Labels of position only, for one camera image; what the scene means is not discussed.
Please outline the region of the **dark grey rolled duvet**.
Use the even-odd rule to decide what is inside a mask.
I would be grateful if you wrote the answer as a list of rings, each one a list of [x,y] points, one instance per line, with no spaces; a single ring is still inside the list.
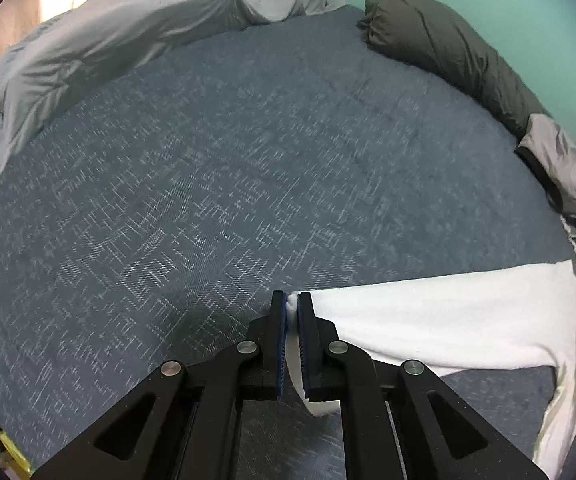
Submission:
[[[358,22],[369,48],[444,79],[516,138],[547,113],[506,60],[456,11],[437,0],[366,0]]]

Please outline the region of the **grey shirt pile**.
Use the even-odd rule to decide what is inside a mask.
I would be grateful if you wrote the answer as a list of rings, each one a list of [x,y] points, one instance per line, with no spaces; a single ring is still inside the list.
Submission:
[[[532,114],[516,153],[576,231],[576,142],[550,116]]]

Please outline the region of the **light grey blanket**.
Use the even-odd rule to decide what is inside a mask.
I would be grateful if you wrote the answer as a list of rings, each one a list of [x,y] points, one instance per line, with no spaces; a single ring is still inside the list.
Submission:
[[[52,118],[174,48],[337,10],[340,0],[87,0],[0,58],[0,174]]]

